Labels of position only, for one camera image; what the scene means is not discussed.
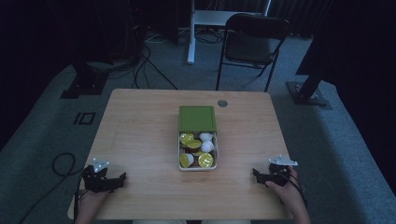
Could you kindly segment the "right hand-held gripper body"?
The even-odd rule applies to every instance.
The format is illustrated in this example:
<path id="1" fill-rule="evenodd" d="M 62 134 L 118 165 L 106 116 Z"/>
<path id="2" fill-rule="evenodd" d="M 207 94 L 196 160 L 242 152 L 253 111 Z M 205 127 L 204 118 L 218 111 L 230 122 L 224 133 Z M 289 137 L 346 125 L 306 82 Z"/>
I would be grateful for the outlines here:
<path id="1" fill-rule="evenodd" d="M 273 178 L 272 182 L 279 186 L 285 186 L 290 180 L 290 166 L 297 166 L 298 162 L 291 160 L 289 157 L 277 155 L 269 158 L 269 171 Z"/>

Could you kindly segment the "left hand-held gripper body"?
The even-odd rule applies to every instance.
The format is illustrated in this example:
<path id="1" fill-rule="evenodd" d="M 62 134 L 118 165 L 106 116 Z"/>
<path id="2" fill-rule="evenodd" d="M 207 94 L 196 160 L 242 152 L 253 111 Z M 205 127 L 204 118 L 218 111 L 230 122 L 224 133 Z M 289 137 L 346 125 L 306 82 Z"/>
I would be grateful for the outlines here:
<path id="1" fill-rule="evenodd" d="M 82 174 L 85 189 L 95 193 L 109 191 L 106 178 L 108 165 L 108 161 L 92 159 L 92 164 L 88 165 Z"/>

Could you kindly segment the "person's left hand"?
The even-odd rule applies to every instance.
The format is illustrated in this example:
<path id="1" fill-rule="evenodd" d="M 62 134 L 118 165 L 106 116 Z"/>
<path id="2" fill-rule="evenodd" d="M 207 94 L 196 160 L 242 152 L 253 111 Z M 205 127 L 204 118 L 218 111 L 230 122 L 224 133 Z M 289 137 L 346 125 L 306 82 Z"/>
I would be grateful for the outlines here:
<path id="1" fill-rule="evenodd" d="M 95 216 L 107 195 L 107 191 L 93 192 L 88 190 L 79 199 L 78 214 L 83 216 Z"/>

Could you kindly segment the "person's right hand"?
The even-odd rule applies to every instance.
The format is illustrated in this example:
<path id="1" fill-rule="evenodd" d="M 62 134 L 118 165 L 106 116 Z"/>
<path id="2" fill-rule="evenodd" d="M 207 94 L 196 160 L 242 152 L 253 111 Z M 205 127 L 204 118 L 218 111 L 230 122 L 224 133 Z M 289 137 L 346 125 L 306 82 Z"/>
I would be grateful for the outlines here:
<path id="1" fill-rule="evenodd" d="M 284 203 L 284 201 L 303 200 L 300 194 L 300 186 L 297 172 L 290 166 L 290 180 L 285 186 L 279 186 L 274 182 L 268 182 L 268 188 L 272 190 Z"/>

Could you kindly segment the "white box tray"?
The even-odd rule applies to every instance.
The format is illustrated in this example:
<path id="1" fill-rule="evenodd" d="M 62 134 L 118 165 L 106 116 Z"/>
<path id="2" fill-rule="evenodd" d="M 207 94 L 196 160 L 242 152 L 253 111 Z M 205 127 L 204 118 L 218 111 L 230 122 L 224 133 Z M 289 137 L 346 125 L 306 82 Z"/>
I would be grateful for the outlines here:
<path id="1" fill-rule="evenodd" d="M 213 132 L 198 132 L 198 133 L 192 133 L 194 135 L 194 139 L 193 140 L 200 140 L 199 138 L 199 134 L 200 133 L 213 133 Z M 181 171 L 211 171 L 214 170 L 217 167 L 217 161 L 218 161 L 218 156 L 219 156 L 219 150 L 218 150 L 218 138 L 217 138 L 217 134 L 213 133 L 214 136 L 211 140 L 211 142 L 214 144 L 215 149 L 212 150 L 210 153 L 213 158 L 214 158 L 214 163 L 210 168 L 201 168 L 198 164 L 198 157 L 206 152 L 203 152 L 201 150 L 201 148 L 188 148 L 187 146 L 181 145 L 179 142 L 179 137 L 178 137 L 178 162 L 179 162 L 179 157 L 182 153 L 190 153 L 193 155 L 194 157 L 194 163 L 189 167 L 189 168 L 183 168 L 180 165 L 179 162 L 179 169 Z"/>

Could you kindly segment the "black stand base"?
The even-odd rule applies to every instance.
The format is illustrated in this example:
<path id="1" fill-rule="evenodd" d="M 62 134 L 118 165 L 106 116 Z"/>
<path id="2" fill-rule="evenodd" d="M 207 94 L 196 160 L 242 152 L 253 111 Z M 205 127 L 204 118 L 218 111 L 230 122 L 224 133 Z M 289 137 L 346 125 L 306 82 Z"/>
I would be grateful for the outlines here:
<path id="1" fill-rule="evenodd" d="M 61 99 L 77 99 L 80 95 L 101 95 L 108 73 L 95 72 L 85 62 L 73 63 L 76 76 L 70 87 L 61 94 Z"/>
<path id="2" fill-rule="evenodd" d="M 318 68 L 316 72 L 309 75 L 305 82 L 288 81 L 286 83 L 290 96 L 296 105 L 317 105 L 325 108 L 330 105 L 326 100 L 318 85 L 325 75 L 324 68 Z"/>

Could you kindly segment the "green box sleeve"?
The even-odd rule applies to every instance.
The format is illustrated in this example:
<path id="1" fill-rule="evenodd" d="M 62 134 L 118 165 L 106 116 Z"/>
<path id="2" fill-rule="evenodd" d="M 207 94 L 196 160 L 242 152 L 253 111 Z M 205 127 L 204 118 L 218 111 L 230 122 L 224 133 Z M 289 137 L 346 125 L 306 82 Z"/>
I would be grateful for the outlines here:
<path id="1" fill-rule="evenodd" d="M 217 130 L 213 106 L 181 105 L 178 119 L 180 132 L 215 132 Z"/>

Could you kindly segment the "black folding chair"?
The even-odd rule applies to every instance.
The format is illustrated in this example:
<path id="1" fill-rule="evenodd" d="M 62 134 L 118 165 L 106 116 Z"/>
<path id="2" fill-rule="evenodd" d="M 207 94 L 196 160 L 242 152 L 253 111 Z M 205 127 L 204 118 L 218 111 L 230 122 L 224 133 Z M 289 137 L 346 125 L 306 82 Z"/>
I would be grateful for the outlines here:
<path id="1" fill-rule="evenodd" d="M 237 13 L 225 23 L 219 58 L 216 90 L 219 89 L 224 64 L 261 69 L 261 77 L 271 66 L 264 90 L 268 91 L 280 47 L 289 34 L 290 23 L 282 18 Z"/>

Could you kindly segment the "white desk frame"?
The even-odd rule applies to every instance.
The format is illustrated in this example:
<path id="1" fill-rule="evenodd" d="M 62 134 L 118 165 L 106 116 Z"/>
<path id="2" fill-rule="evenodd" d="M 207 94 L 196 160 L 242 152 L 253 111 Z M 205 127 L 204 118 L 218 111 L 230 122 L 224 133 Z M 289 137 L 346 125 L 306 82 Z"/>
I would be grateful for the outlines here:
<path id="1" fill-rule="evenodd" d="M 191 0 L 190 44 L 187 56 L 187 64 L 195 61 L 195 26 L 224 26 L 226 21 L 237 11 L 198 10 L 195 8 L 195 0 Z"/>

